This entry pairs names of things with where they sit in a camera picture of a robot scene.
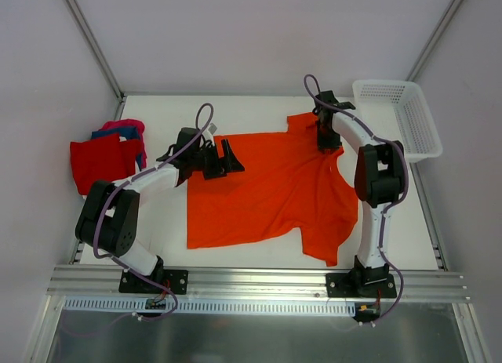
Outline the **orange t shirt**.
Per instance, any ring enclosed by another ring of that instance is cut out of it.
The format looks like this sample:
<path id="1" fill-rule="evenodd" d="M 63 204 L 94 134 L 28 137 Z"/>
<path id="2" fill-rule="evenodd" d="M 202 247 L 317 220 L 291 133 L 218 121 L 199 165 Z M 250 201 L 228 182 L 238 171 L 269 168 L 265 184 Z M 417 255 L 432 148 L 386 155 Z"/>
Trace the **orange t shirt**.
<path id="1" fill-rule="evenodd" d="M 285 132 L 217 136 L 242 172 L 187 182 L 187 248 L 256 243 L 297 228 L 302 252 L 335 266 L 358 221 L 358 198 L 338 169 L 339 149 L 317 148 L 316 118 L 290 115 Z"/>

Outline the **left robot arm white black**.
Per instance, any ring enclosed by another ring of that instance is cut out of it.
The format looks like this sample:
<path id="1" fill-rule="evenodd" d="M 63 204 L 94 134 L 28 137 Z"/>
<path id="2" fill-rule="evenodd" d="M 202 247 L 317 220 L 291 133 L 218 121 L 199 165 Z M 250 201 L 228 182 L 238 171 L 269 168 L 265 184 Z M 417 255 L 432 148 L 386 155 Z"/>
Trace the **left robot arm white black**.
<path id="1" fill-rule="evenodd" d="M 176 142 L 156 163 L 115 183 L 98 180 L 91 186 L 75 228 L 75 237 L 93 248 L 96 258 L 117 260 L 127 270 L 122 280 L 133 292 L 156 292 L 167 287 L 160 256 L 136 238 L 142 204 L 155 195 L 180 186 L 193 172 L 205 180 L 243 172 L 227 139 L 216 144 L 203 129 L 182 128 Z"/>

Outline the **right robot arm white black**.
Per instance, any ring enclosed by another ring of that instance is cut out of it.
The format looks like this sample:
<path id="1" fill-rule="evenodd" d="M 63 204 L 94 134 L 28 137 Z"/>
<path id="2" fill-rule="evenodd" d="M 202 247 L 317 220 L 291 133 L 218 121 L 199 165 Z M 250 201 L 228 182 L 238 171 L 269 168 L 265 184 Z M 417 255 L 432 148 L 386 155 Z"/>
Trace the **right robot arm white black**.
<path id="1" fill-rule="evenodd" d="M 333 92 L 319 92 L 314 102 L 318 149 L 340 148 L 344 140 L 357 152 L 354 189 L 362 203 L 362 236 L 354 266 L 339 277 L 326 276 L 328 296 L 394 299 L 387 228 L 394 207 L 403 201 L 409 187 L 404 149 L 397 140 L 378 137 L 351 113 L 354 105 L 339 102 Z"/>

